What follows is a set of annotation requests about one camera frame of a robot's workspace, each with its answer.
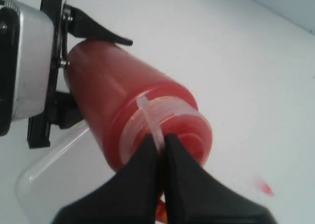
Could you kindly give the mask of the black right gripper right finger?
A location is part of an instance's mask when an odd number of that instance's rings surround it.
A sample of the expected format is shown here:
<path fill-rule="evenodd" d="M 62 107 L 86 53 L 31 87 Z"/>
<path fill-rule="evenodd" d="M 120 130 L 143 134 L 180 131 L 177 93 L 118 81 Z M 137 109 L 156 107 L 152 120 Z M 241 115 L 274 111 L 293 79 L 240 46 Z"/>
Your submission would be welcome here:
<path fill-rule="evenodd" d="M 177 135 L 164 138 L 164 195 L 170 224 L 275 224 L 265 206 L 206 172 Z"/>

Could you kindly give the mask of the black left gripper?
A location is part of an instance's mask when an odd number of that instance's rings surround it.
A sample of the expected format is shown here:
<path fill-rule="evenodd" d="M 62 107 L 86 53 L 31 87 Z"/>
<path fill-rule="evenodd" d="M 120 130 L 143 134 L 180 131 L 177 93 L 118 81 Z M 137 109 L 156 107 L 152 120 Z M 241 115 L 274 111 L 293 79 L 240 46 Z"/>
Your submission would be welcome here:
<path fill-rule="evenodd" d="M 106 29 L 79 8 L 66 4 L 67 0 L 41 0 L 40 10 L 54 24 L 53 50 L 45 98 L 44 111 L 30 117 L 27 142 L 30 149 L 50 146 L 51 125 L 68 129 L 83 120 L 74 97 L 70 93 L 57 91 L 59 69 L 69 66 L 67 59 L 67 35 L 132 46 L 131 39 L 121 37 Z"/>

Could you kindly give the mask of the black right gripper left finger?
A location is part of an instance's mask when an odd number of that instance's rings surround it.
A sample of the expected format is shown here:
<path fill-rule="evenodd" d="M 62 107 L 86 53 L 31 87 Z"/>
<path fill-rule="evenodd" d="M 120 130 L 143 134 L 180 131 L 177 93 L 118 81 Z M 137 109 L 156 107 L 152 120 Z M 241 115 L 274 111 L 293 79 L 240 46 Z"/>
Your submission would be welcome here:
<path fill-rule="evenodd" d="M 54 224 L 153 224 L 161 193 L 159 154 L 151 134 L 108 182 L 63 207 Z"/>

